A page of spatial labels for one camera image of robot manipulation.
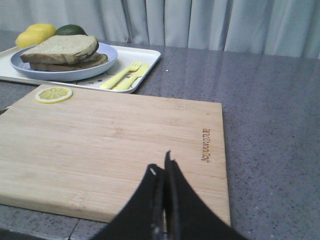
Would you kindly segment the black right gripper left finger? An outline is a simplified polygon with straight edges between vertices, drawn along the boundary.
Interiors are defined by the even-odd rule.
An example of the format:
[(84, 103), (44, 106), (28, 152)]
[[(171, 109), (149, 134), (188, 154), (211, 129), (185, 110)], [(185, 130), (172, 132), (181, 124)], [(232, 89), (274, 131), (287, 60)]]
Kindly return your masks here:
[(124, 208), (93, 240), (162, 240), (164, 170), (149, 164)]

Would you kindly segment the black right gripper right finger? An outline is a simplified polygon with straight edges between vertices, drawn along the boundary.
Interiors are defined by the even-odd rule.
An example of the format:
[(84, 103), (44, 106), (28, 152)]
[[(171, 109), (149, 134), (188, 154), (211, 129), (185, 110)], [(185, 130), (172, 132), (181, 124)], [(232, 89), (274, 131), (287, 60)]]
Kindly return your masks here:
[(170, 152), (164, 160), (164, 209), (169, 240), (244, 240), (201, 200)]

